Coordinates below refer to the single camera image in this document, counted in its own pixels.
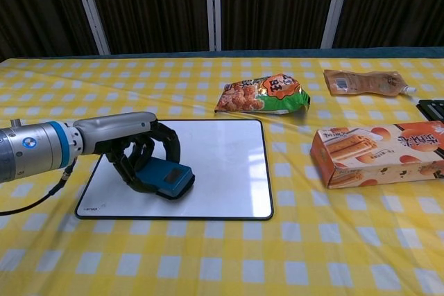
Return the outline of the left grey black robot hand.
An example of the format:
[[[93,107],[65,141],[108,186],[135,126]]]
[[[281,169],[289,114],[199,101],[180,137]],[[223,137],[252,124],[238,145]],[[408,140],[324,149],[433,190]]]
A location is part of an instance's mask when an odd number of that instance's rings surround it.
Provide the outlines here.
[[[180,162],[176,132],[160,123],[154,113],[130,112],[77,120],[73,127],[83,140],[83,155],[104,155],[123,181],[140,193],[176,199],[186,184],[169,184],[162,169],[175,171]]]

